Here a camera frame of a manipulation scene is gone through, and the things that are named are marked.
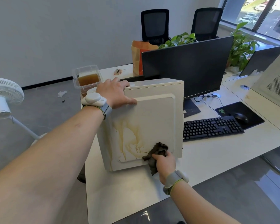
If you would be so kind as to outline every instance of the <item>grass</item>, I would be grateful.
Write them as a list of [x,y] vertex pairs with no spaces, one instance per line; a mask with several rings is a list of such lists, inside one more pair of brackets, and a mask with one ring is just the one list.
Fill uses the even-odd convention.
[[258,11],[254,10],[254,7],[257,5],[260,5],[261,3],[264,3],[267,0],[255,0],[254,2],[243,6],[241,9],[241,12],[253,12],[253,13],[258,13]]

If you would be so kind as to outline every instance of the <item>white computer tower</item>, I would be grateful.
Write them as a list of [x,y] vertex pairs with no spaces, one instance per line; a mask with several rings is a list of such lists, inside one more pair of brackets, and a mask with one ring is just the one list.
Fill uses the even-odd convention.
[[105,169],[114,171],[147,164],[142,157],[158,142],[181,158],[184,82],[133,82],[124,94],[135,98],[138,104],[114,109],[97,132]]
[[251,89],[280,106],[280,55]]

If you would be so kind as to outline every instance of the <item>brown paper bag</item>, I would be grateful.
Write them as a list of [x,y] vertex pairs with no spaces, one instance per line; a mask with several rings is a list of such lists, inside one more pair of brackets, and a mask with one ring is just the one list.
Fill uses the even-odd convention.
[[156,45],[150,44],[148,41],[133,41],[132,42],[132,58],[133,58],[133,73],[134,75],[143,75],[142,52],[158,49]]

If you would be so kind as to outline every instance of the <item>monitor stand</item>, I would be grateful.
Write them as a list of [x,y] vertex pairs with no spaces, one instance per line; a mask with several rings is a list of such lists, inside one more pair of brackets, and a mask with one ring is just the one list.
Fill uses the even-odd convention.
[[184,99],[184,118],[201,112],[191,99]]

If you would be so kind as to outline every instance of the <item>black mesh chair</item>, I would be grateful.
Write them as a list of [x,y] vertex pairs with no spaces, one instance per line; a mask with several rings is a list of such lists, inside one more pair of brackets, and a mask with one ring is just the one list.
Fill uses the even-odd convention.
[[142,41],[161,45],[169,40],[169,10],[151,9],[141,12]]
[[217,38],[222,13],[221,8],[202,8],[195,11],[191,33],[195,33],[197,41]]

